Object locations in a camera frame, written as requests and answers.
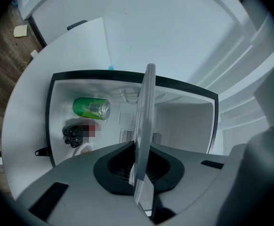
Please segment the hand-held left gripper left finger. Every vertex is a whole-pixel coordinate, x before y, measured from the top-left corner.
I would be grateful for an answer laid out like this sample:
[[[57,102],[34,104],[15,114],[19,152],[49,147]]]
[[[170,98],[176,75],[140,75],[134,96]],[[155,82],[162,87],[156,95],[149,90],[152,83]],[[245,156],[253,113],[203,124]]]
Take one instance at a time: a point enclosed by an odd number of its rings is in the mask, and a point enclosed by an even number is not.
[[[29,185],[18,202],[52,226],[150,226],[128,182],[134,160],[133,142],[74,156]]]

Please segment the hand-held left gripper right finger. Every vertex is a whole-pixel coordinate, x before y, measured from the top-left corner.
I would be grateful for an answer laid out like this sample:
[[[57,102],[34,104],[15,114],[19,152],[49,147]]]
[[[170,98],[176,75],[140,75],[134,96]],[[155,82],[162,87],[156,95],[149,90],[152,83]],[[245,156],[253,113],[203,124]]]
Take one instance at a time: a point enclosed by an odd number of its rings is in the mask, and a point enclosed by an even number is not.
[[[245,144],[228,156],[195,153],[163,145],[154,148],[179,159],[185,168],[177,186],[160,195],[164,207],[175,215],[162,226],[215,226],[243,159]]]

